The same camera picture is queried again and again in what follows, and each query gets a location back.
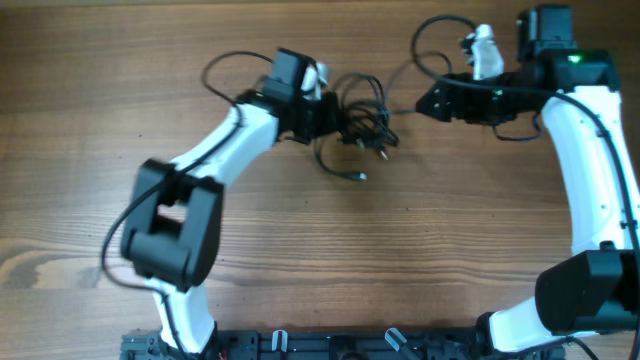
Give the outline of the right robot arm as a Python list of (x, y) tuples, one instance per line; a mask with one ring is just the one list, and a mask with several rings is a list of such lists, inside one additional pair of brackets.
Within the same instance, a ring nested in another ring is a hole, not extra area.
[(470, 70), (433, 75), (418, 113), (497, 128), (531, 113), (547, 132), (569, 201), (571, 256), (544, 271), (531, 298), (480, 318), (488, 356), (518, 358), (585, 337), (639, 329), (639, 191), (621, 124), (610, 53), (580, 47), (566, 5), (517, 20), (519, 69), (508, 72), (490, 26), (461, 42)]

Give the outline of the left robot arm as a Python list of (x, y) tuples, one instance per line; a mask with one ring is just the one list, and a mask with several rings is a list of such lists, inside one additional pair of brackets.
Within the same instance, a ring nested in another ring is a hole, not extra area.
[(326, 64), (287, 49), (269, 62), (256, 89), (235, 98), (210, 90), (229, 104), (224, 120), (171, 161), (145, 161), (112, 226), (122, 232), (121, 257), (143, 280), (138, 289), (154, 296), (161, 328), (150, 347), (162, 359), (218, 356), (203, 283), (219, 251), (226, 189), (283, 134), (307, 144), (339, 126)]

